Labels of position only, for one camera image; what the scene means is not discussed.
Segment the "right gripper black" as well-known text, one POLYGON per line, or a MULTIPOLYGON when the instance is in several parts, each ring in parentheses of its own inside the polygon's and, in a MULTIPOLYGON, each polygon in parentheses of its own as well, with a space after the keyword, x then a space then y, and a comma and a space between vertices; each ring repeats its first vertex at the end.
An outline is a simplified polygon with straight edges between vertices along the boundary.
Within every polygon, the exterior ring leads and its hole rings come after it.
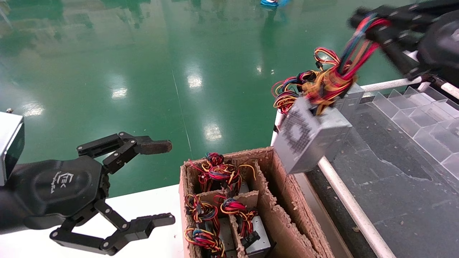
POLYGON ((350 25, 357 28, 365 17, 373 14, 401 28, 422 29, 429 26, 420 41, 409 32, 390 25, 369 28, 366 38, 377 43, 407 80, 424 76, 430 70, 446 82, 458 86, 459 12, 444 13, 445 2, 419 2, 401 7, 381 5, 375 9, 359 7, 351 16, 350 25))

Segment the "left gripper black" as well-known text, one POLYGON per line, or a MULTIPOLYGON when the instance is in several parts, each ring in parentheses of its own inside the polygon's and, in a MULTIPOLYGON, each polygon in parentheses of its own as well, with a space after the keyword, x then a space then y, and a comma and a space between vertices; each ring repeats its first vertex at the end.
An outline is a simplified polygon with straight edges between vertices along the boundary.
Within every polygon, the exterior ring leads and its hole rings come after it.
POLYGON ((51 232, 51 240, 66 248, 114 256, 128 243, 148 239, 155 228, 174 224, 175 217, 163 213, 126 221, 105 200, 95 201, 102 171, 114 174, 138 154, 171 150, 170 140, 120 132, 80 145, 76 159, 16 165, 7 180, 7 211, 17 217, 72 216, 51 232), (106 154, 103 166, 93 159, 106 154), (78 223, 90 219, 88 212, 101 214, 116 227, 115 232, 105 239, 72 232, 78 223))

